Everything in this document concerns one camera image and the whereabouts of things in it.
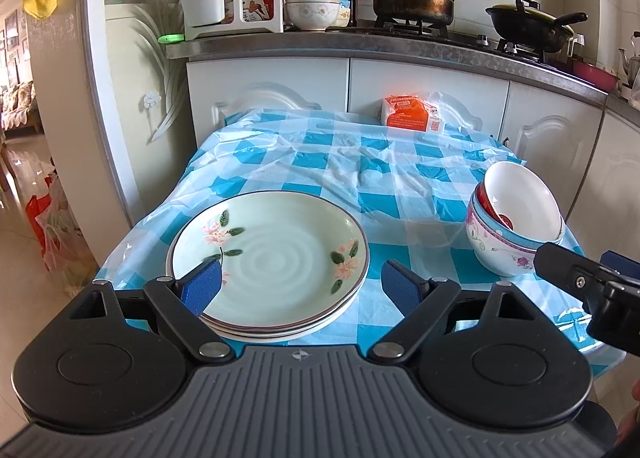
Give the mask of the person's hand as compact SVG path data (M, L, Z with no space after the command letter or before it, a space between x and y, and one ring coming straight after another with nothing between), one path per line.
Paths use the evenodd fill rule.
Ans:
M629 436L634 430L639 427L639 408L640 408L640 381L637 380L634 382L634 385L631 389L631 396L634 401L637 403L637 406L634 409L631 409L630 412L627 412L626 415L623 416L623 419L620 420L620 424L618 425L618 431L616 436L616 444L620 444L627 436Z

